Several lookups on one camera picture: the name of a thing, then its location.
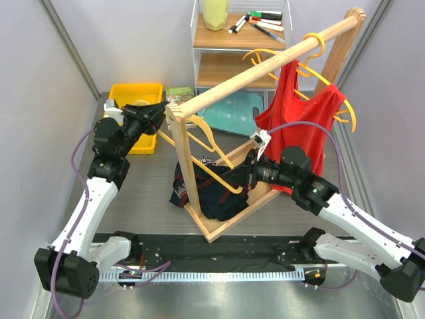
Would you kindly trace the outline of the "light yellow plastic hanger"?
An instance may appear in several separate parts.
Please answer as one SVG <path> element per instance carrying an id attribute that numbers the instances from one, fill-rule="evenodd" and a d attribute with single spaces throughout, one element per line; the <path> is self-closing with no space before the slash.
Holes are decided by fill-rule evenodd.
<path id="1" fill-rule="evenodd" d="M 224 160 L 225 164 L 230 168 L 234 168 L 234 164 L 229 160 L 229 158 L 223 153 L 223 151 L 219 148 L 218 144 L 215 142 L 213 132 L 210 128 L 210 126 L 204 121 L 202 117 L 199 117 L 197 115 L 189 116 L 186 119 L 187 122 L 194 123 L 197 127 L 199 127 L 204 135 L 207 137 L 207 140 L 209 141 L 211 146 L 207 146 L 205 143 L 200 141 L 200 139 L 196 138 L 191 133 L 188 133 L 188 136 L 192 138 L 196 143 L 201 145 L 204 149 L 206 149 L 210 153 L 216 152 L 222 160 Z M 244 190 L 241 186 L 238 186 L 237 188 L 234 188 L 231 186 L 231 184 L 225 182 L 223 178 L 221 178 L 219 175 L 217 175 L 214 171 L 209 169 L 206 164 L 203 164 L 201 161 L 199 161 L 194 156 L 191 157 L 192 162 L 195 163 L 199 168 L 201 168 L 203 171 L 208 173 L 213 179 L 215 179 L 217 182 L 219 182 L 223 187 L 225 187 L 227 190 L 229 190 L 233 194 L 239 194 L 242 193 Z"/>

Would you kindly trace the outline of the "navy blue tank top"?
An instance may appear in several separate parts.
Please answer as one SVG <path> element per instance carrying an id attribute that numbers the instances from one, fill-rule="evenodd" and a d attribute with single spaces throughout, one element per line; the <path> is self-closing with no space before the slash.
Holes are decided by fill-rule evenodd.
<path id="1" fill-rule="evenodd" d="M 197 164 L 194 163 L 193 167 L 201 211 L 207 219 L 227 221 L 248 207 L 246 191 L 232 193 Z M 180 208 L 189 202 L 179 162 L 175 167 L 173 192 L 169 202 Z"/>

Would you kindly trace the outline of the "red tank top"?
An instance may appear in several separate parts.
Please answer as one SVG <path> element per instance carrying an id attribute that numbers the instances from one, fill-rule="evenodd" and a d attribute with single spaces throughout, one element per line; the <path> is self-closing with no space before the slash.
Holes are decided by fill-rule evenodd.
<path id="1" fill-rule="evenodd" d="M 332 129 L 334 114 L 339 111 L 346 96 L 334 84 L 330 84 L 318 95 L 303 100 L 294 92 L 298 88 L 298 66 L 295 60 L 281 68 L 278 87 L 268 109 L 255 118 L 262 130 L 271 130 L 282 124 L 306 121 L 316 123 L 326 130 Z M 264 154 L 279 162 L 284 148 L 301 147 L 312 160 L 313 172 L 321 176 L 325 160 L 327 136 L 320 129 L 308 125 L 292 126 L 271 134 L 271 142 Z"/>

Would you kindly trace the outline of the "orange yellow plastic hanger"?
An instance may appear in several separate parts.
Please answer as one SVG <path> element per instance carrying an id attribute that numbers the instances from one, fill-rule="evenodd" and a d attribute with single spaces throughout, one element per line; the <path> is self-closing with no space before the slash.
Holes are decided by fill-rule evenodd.
<path id="1" fill-rule="evenodd" d="M 331 85 L 331 82 L 330 82 L 330 81 L 328 81 L 328 79 L 326 79 L 326 78 L 325 78 L 324 76 L 322 76 L 320 73 L 316 72 L 314 69 L 312 69 L 312 68 L 310 68 L 310 67 L 308 66 L 308 62 L 309 62 L 309 60 L 310 60 L 310 59 L 321 56 L 321 55 L 324 53 L 324 51 L 325 51 L 325 41 L 323 40 L 323 37 L 322 37 L 321 35 L 319 35 L 318 33 L 308 33 L 308 34 L 306 34 L 306 35 L 303 37 L 303 40 L 306 40 L 307 38 L 310 38 L 310 37 L 313 37 L 313 38 L 315 38 L 316 40 L 318 40 L 318 42 L 319 42 L 319 44 L 320 44 L 320 47 L 321 47 L 321 50 L 320 50 L 320 52 L 319 52 L 319 53 L 317 53 L 317 54 L 311 54 L 311 55 L 309 55 L 309 56 L 306 58 L 306 60 L 305 60 L 305 62 L 304 62 L 304 63 L 299 62 L 299 63 L 297 64 L 296 72 L 297 72 L 299 75 L 301 75 L 301 76 L 303 76 L 303 77 L 306 77 L 306 78 L 309 78 L 309 77 L 315 76 L 315 77 L 316 77 L 316 78 L 318 78 L 318 80 L 319 80 L 320 82 L 322 82 L 324 85 L 326 85 L 326 86 L 330 86 L 330 85 Z M 256 66 L 257 64 L 259 64 L 259 63 L 261 63 L 261 62 L 262 62 L 262 60 L 261 60 L 261 58 L 260 58 L 260 53 L 270 53 L 270 54 L 272 54 L 272 55 L 277 55 L 277 54 L 279 54 L 279 52 L 278 52 L 278 51 L 274 51 L 274 50 L 271 50 L 271 49 L 253 49 L 253 50 L 249 51 L 248 53 L 246 53 L 246 54 L 242 57 L 242 59 L 244 60 L 244 59 L 245 59 L 246 57 L 248 57 L 250 54 L 255 54 L 255 55 L 256 55 L 256 60 L 255 60 L 254 58 L 251 58 L 250 60 L 251 60 L 251 63 L 252 63 L 254 66 Z M 351 118 L 351 131 L 352 131 L 352 132 L 354 132 L 354 131 L 356 130 L 356 128 L 357 128 L 357 117 L 356 117 L 356 113 L 355 113 L 355 111 L 354 111 L 354 109 L 353 109 L 353 107 L 352 107 L 351 103 L 348 101 L 348 99 L 344 99 L 343 103 L 344 103 L 344 105 L 346 106 L 346 109 L 344 109 L 344 110 L 340 110 L 340 111 L 336 111 L 336 113 L 334 113 L 334 115 L 333 115 L 333 118 L 334 118 L 335 120 L 337 120 L 338 122 L 340 122 L 340 123 L 348 123 L 349 121 L 348 121 L 348 120 L 346 120 L 346 119 L 342 119 L 342 118 L 340 117 L 340 115 L 341 115 L 341 114 L 349 113 L 350 118 Z"/>

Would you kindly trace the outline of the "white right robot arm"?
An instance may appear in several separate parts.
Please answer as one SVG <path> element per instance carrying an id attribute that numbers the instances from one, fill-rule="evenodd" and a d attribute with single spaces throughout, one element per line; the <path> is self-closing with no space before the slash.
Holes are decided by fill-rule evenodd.
<path id="1" fill-rule="evenodd" d="M 299 242 L 303 260 L 342 263 L 377 280 L 401 301 L 415 299 L 424 284 L 424 239 L 409 239 L 365 213 L 341 189 L 312 172 L 311 160 L 301 148 L 284 149 L 278 163 L 257 153 L 251 149 L 223 179 L 245 189 L 254 189 L 258 182 L 290 188 L 297 206 L 358 241 L 350 243 L 312 228 Z"/>

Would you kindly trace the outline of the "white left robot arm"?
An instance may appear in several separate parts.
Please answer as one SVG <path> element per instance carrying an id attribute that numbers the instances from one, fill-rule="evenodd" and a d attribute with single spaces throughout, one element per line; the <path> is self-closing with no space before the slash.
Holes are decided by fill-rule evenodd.
<path id="1" fill-rule="evenodd" d="M 45 290 L 87 300 L 102 273 L 120 261 L 134 265 L 140 260 L 137 235 L 125 231 L 116 231 L 95 249 L 90 246 L 129 171 L 129 151 L 142 135 L 158 132 L 165 119 L 165 107 L 166 102 L 159 102 L 120 108 L 113 99 L 104 104 L 106 115 L 90 130 L 94 157 L 87 175 L 79 177 L 84 188 L 82 196 L 59 236 L 49 248 L 35 254 L 35 266 Z"/>

